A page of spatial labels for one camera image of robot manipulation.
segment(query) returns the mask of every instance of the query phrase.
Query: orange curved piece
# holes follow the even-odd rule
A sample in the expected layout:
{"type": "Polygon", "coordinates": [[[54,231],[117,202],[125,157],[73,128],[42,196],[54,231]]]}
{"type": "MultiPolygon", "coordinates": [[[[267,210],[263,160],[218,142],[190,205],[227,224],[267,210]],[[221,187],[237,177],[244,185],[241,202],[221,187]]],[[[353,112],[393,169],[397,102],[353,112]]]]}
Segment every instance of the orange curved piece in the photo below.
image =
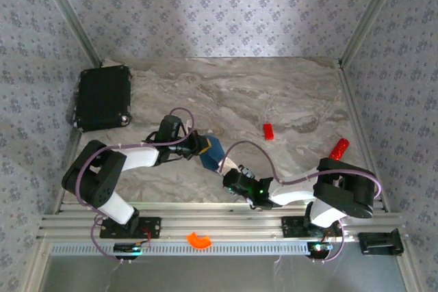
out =
{"type": "Polygon", "coordinates": [[[196,233],[187,235],[187,241],[193,248],[198,250],[204,250],[213,245],[208,236],[200,238],[198,235],[196,235],[196,233]]]}

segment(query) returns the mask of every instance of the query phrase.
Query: black case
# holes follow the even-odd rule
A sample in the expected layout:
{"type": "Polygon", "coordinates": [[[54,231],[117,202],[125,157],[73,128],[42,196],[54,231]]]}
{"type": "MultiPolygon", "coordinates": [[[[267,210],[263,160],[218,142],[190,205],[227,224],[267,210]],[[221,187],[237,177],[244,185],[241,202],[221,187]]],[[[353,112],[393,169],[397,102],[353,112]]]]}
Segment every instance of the black case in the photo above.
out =
{"type": "Polygon", "coordinates": [[[127,126],[131,121],[131,73],[124,65],[81,72],[73,125],[80,131],[127,126]]]}

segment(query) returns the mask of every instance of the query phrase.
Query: black bracket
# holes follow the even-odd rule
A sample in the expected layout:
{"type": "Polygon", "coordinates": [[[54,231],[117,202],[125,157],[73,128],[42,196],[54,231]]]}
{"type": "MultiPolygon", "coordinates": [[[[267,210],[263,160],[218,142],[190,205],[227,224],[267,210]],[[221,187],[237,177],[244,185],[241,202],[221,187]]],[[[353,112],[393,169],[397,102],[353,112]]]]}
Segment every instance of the black bracket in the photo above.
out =
{"type": "Polygon", "coordinates": [[[147,239],[150,233],[152,239],[159,239],[161,227],[160,217],[139,217],[138,225],[132,232],[114,220],[106,219],[103,220],[99,236],[101,239],[147,239]]]}
{"type": "Polygon", "coordinates": [[[398,256],[404,252],[398,228],[390,233],[359,233],[357,236],[364,255],[398,256]]]}
{"type": "Polygon", "coordinates": [[[305,217],[282,217],[281,229],[285,239],[292,237],[317,237],[322,239],[326,237],[342,236],[341,228],[337,222],[328,228],[319,227],[310,223],[305,224],[305,217]]]}

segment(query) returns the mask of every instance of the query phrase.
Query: marble tabletop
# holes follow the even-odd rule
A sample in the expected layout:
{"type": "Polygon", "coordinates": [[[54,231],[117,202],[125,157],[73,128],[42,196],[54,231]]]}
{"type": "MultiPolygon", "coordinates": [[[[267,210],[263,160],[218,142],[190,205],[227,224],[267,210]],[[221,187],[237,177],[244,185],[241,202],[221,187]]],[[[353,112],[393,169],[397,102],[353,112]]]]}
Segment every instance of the marble tabletop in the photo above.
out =
{"type": "MultiPolygon", "coordinates": [[[[196,128],[220,139],[226,150],[250,140],[272,157],[279,176],[316,166],[341,137],[350,140],[343,161],[362,165],[338,69],[323,59],[209,58],[120,61],[133,75],[127,127],[84,133],[78,152],[93,139],[106,144],[134,144],[156,131],[174,107],[187,107],[196,128]],[[265,141],[263,124],[271,123],[275,139],[265,141]]],[[[117,65],[105,61],[104,65],[117,65]]],[[[179,111],[183,122],[189,116],[179,111]]],[[[239,145],[229,156],[258,177],[270,166],[253,146],[239,145]]],[[[199,158],[123,172],[116,191],[130,202],[239,202],[222,187],[219,174],[204,169],[199,158]]],[[[75,197],[66,193],[65,202],[75,197]]]]}

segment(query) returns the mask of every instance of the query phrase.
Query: floor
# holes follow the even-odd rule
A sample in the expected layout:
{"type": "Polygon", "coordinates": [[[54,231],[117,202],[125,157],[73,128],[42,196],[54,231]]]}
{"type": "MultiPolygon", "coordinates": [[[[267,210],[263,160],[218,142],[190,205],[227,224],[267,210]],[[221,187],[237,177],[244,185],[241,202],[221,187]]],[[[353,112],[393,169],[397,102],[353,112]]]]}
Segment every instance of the floor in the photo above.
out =
{"type": "MultiPolygon", "coordinates": [[[[106,61],[105,65],[114,65],[106,61]]],[[[272,156],[281,176],[299,174],[328,156],[341,137],[351,141],[344,160],[363,165],[353,139],[338,71],[331,62],[302,58],[170,59],[127,63],[133,74],[128,127],[82,135],[78,150],[93,139],[106,144],[133,144],[156,131],[164,115],[177,106],[190,109],[198,132],[218,137],[227,149],[251,140],[272,156]],[[265,141],[263,123],[274,127],[265,141]]],[[[183,122],[189,117],[179,112],[183,122]]],[[[252,146],[230,154],[259,177],[268,177],[268,162],[252,146]]],[[[131,202],[237,202],[222,187],[222,178],[199,159],[165,163],[123,172],[116,191],[131,202]]],[[[65,202],[76,202],[67,193],[65,202]]]]}

